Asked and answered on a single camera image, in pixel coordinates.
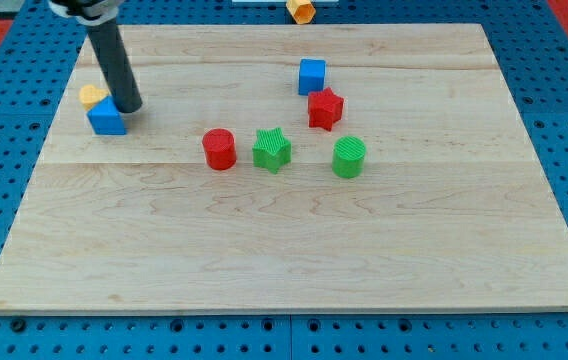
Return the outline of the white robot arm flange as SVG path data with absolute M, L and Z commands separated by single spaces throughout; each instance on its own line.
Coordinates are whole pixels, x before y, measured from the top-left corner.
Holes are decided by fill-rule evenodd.
M 98 26 L 117 17 L 124 0 L 48 0 L 49 8 L 63 18 L 85 26 Z

